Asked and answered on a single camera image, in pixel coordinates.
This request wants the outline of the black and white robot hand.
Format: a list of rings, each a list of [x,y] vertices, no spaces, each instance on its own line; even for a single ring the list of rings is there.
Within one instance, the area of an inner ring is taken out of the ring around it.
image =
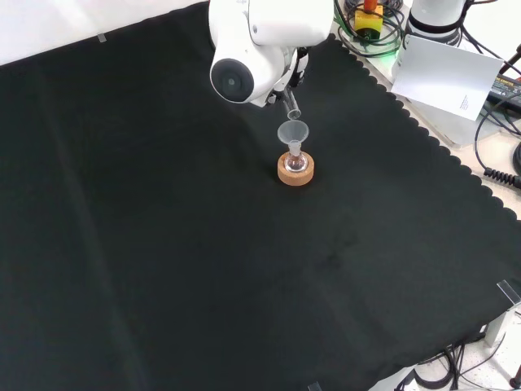
[[[269,93],[266,103],[271,105],[283,101],[284,103],[288,103],[289,107],[293,109],[296,108],[294,89],[299,86],[304,79],[305,69],[309,62],[309,48],[291,48],[288,54],[291,55],[291,61],[283,71],[282,77],[276,82],[274,88]]]

